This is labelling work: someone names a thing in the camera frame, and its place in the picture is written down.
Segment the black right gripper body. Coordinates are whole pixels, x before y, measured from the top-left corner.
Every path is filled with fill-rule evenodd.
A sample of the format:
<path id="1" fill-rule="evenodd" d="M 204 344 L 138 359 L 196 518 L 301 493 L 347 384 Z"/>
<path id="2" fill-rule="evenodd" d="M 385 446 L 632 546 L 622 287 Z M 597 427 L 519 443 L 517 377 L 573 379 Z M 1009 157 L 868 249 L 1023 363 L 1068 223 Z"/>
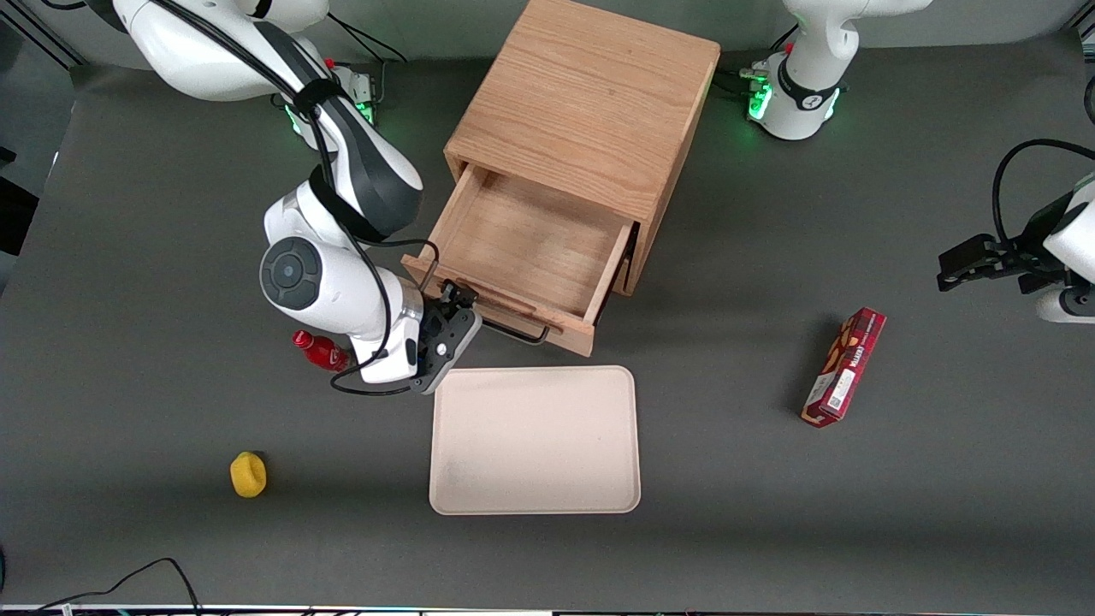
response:
<path id="1" fill-rule="evenodd" d="M 441 370 L 457 359 L 458 336 L 453 326 L 456 313 L 441 313 L 439 298 L 423 301 L 417 359 L 419 370 Z"/>

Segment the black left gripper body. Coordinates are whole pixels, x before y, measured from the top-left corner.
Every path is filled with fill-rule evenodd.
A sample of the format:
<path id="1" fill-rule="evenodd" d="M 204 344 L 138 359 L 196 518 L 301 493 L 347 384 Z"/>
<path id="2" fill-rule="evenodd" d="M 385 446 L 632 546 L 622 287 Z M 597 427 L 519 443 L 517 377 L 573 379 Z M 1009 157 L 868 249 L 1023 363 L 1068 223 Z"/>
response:
<path id="1" fill-rule="evenodd" d="M 1072 198 L 1073 194 L 1067 191 L 1036 211 L 1018 235 L 1008 235 L 1003 226 L 1001 199 L 998 195 L 998 239 L 1002 247 L 998 274 L 1065 276 L 1067 266 L 1045 249 L 1044 242 L 1062 222 Z"/>

